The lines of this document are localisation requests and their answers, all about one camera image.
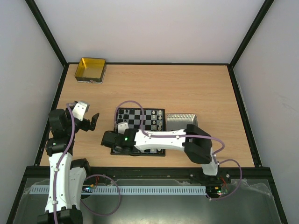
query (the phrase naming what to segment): gold container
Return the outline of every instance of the gold container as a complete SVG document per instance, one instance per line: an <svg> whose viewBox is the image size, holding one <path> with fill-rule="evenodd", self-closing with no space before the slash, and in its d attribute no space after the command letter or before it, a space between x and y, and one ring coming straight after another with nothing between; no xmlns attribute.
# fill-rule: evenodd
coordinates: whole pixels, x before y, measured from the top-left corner
<svg viewBox="0 0 299 224"><path fill-rule="evenodd" d="M83 57L80 60L75 78L83 83L102 83L106 70L105 59Z"/></svg>

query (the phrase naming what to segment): white wall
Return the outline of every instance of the white wall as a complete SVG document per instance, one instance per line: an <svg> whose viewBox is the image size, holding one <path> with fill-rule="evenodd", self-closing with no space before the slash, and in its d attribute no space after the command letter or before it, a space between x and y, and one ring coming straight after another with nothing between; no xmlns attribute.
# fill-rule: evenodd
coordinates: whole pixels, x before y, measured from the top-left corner
<svg viewBox="0 0 299 224"><path fill-rule="evenodd" d="M68 62L229 63L264 0L36 0Z"/></svg>
<svg viewBox="0 0 299 224"><path fill-rule="evenodd" d="M264 166L299 223L299 1L274 1L235 67Z"/></svg>
<svg viewBox="0 0 299 224"><path fill-rule="evenodd" d="M24 0L0 1L0 223L34 159L62 66Z"/></svg>

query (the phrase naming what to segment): purple cable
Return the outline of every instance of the purple cable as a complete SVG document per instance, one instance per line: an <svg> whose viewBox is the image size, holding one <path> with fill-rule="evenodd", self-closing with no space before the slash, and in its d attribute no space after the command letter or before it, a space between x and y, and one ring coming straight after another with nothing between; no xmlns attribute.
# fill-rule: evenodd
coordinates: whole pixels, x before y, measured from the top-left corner
<svg viewBox="0 0 299 224"><path fill-rule="evenodd" d="M67 154L67 151L71 147L71 143L72 143L72 141L74 139L74 135L75 135L74 115L73 115L73 112L71 111L70 104L66 104L66 107L69 110L70 115L71 115L71 138L70 138L70 141L69 141L67 147L65 148L65 151L62 153L61 157L59 158L59 160L56 164L57 169L59 168L59 165L60 165L63 157ZM57 181L57 171L54 172L54 179L53 179L53 200L54 201L56 201L56 181ZM55 224L58 224L56 204L53 204L53 206L54 206L54 208L53 208L54 222L55 222Z"/></svg>
<svg viewBox="0 0 299 224"><path fill-rule="evenodd" d="M143 133L145 136L148 137L149 135L145 132L145 130L143 129L143 125L142 125L142 124L143 124L143 121L144 121L144 109L143 109L143 107L140 105L140 103L138 103L138 102L136 102L136 101L134 101L134 100L127 100L127 101L124 101L124 102L120 103L120 104L116 107L116 109L115 109L115 112L114 112L114 119L116 118L116 114L117 114L117 111L118 111L118 109L120 108L120 106L122 106L123 104L126 104L126 103L134 103L134 104L137 104L137 105L140 107L140 109L141 109L141 114L142 114L142 116L141 116L141 122L140 122L140 129L141 129L142 133ZM152 138L176 138L177 135L151 135L151 137L152 137ZM224 149L224 147L225 147L225 144L224 144L223 141L221 141L221 140L218 139L218 138L211 137L211 136L184 134L184 135L179 135L179 138L211 139L211 140L215 140L215 141L221 143L221 144L222 144L222 147L221 147L220 149L216 150L215 152L213 152L213 155L215 155L216 153L222 151L222 150Z"/></svg>
<svg viewBox="0 0 299 224"><path fill-rule="evenodd" d="M241 182L242 182L242 169L241 169L241 165L240 165L236 160L234 160L234 159L227 159L227 160L221 161L221 162L219 163L219 165L220 165L220 164L223 164L223 163L225 163L225 162L227 162L227 161L233 161L233 162L235 162L235 163L238 165L239 170L240 170L240 180L239 180L239 182L238 182L236 188L235 188L230 194L228 194L228 195L226 195L226 196L224 196L224 197L210 198L210 196L207 194L206 196L207 196L207 198L208 198L210 201L222 200L222 199L224 199L224 198L227 198L227 197L233 195L233 194L238 190L238 188L239 188L240 185L241 185Z"/></svg>
<svg viewBox="0 0 299 224"><path fill-rule="evenodd" d="M82 199L81 199L81 203L85 206L85 208L86 208L90 213L92 213L92 214L94 214L94 215L96 215L96 216L110 216L110 215L112 215L113 213L115 213L115 212L118 210L118 208L119 208L119 206L120 206L120 204L121 204L121 191L120 191L120 188L118 187L118 185L116 184L116 182L115 182L112 178L110 178L109 176L106 176L106 175L102 175L102 174L94 174L94 175L90 175L90 176L87 177L85 180L88 180L89 178L92 178L92 177L94 177L94 176L101 176L101 177L107 178L107 179L111 180L112 183L115 184L115 186L116 186L116 188L117 188L117 192L118 192L118 203L117 203L117 206L115 207L115 209L114 209L112 212L110 212L110 213L108 213L108 214L100 214L100 213L97 213L97 212L91 210L90 208L88 208L87 205L84 203L84 201L83 201Z"/></svg>

